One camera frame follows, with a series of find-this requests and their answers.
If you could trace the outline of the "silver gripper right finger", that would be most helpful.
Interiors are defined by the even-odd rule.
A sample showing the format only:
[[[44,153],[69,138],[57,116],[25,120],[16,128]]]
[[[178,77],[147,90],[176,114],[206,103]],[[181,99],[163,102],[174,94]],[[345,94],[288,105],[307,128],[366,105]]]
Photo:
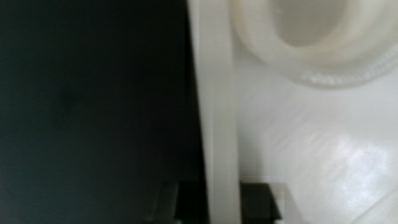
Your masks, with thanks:
[[[284,187],[240,184],[242,224],[309,224]]]

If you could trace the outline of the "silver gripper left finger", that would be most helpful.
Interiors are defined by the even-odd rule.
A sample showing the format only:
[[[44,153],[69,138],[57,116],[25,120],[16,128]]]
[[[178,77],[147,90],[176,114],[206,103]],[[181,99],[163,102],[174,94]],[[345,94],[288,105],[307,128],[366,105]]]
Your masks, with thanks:
[[[208,198],[203,182],[162,183],[144,224],[208,224]]]

